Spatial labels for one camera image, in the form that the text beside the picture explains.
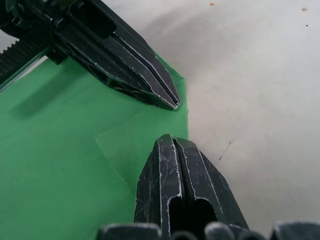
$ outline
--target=scratch mark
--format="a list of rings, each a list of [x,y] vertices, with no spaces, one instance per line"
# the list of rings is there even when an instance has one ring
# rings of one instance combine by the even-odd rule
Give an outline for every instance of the scratch mark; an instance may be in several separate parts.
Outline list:
[[[224,157],[224,155],[227,153],[227,151],[228,151],[230,145],[232,144],[232,142],[233,142],[232,140],[229,141],[228,146],[226,146],[226,148],[225,148],[224,152],[222,153],[221,157],[219,157],[219,162],[220,162],[220,160]]]

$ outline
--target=white table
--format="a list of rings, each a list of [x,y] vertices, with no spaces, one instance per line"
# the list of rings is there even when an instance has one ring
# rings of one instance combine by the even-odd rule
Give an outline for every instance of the white table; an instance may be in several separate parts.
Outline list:
[[[105,2],[186,78],[189,139],[251,229],[320,220],[320,1]]]

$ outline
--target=green sheet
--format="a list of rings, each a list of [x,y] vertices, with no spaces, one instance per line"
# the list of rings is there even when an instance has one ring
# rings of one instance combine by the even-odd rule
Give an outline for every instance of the green sheet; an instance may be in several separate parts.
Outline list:
[[[0,94],[0,239],[93,240],[132,222],[155,140],[187,138],[186,83],[169,111],[104,86],[73,60],[46,60]]]

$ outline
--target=green paper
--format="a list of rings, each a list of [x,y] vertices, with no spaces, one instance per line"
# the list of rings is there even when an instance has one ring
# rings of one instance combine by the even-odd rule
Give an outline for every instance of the green paper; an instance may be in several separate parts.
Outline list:
[[[0,94],[0,239],[93,240],[132,222],[140,172],[163,134],[188,138],[186,83],[165,62],[176,111],[112,90],[73,60],[46,60]]]

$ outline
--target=white surface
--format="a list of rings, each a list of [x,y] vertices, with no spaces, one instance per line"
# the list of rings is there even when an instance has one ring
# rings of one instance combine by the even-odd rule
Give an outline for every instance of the white surface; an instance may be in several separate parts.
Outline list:
[[[320,220],[320,1],[105,2],[186,78],[189,139],[251,229]]]

